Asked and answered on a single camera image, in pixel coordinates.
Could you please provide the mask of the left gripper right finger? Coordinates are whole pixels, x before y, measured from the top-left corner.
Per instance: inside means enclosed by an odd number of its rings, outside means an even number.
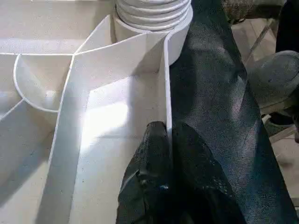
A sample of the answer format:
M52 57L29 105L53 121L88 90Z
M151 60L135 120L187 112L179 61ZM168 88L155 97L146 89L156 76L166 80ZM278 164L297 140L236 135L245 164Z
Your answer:
M219 162L195 129L173 129L173 166L180 202L194 224L243 224L245 218Z

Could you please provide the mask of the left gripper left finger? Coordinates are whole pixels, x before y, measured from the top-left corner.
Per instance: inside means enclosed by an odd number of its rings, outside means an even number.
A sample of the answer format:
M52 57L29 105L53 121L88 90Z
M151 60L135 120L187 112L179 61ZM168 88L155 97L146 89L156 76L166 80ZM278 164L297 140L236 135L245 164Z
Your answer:
M150 122L124 173L118 224L172 224L174 193L169 141L162 121Z

